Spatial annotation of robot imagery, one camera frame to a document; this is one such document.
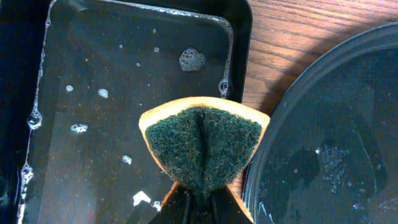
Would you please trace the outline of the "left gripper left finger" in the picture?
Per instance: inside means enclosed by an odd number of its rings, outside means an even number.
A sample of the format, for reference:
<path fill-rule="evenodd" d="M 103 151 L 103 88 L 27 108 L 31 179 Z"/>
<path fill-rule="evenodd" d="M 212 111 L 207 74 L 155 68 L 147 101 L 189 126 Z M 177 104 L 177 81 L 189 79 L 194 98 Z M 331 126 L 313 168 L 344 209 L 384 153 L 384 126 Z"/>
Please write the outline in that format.
<path fill-rule="evenodd" d="M 174 183 L 162 201 L 160 212 L 149 224 L 190 224 L 195 207 L 192 191 Z"/>

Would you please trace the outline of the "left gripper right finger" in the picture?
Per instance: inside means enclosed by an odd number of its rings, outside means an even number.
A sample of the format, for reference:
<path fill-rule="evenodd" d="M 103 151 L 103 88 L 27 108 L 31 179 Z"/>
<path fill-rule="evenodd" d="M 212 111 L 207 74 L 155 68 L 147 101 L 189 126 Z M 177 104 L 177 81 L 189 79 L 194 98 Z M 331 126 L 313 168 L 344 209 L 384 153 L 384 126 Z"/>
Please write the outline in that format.
<path fill-rule="evenodd" d="M 205 215 L 205 223 L 252 224 L 252 216 L 242 199 L 227 185 L 210 189 L 207 193 L 209 206 Z"/>

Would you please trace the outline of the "orange green scrub sponge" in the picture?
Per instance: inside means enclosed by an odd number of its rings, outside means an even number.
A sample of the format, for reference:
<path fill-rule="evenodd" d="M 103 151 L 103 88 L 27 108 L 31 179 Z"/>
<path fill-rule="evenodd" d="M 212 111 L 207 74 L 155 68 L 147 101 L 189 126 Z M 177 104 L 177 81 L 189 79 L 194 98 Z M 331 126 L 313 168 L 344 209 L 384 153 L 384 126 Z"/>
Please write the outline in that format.
<path fill-rule="evenodd" d="M 241 103 L 193 96 L 144 112 L 139 129 L 159 168 L 194 194 L 191 223 L 205 223 L 207 191 L 225 185 L 231 190 L 269 122 L 267 114 Z"/>

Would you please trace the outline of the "round black tray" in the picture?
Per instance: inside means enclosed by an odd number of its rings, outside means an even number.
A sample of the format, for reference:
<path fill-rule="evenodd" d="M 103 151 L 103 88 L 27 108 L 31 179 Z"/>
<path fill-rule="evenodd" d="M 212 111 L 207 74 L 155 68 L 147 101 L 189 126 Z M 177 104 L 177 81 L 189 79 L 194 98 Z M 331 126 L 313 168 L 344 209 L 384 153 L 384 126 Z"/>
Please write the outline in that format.
<path fill-rule="evenodd" d="M 256 223 L 397 222 L 397 24 L 337 45 L 276 106 L 248 169 Z"/>

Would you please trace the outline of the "black rectangular tray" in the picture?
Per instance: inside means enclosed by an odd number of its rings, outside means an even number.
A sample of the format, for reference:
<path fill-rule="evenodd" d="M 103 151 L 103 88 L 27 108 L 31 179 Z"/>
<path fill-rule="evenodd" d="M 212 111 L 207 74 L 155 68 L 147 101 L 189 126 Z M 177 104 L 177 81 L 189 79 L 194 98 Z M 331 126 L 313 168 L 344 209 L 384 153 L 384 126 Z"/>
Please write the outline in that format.
<path fill-rule="evenodd" d="M 2 1 L 1 222 L 149 223 L 172 180 L 141 114 L 241 102 L 247 1 Z"/>

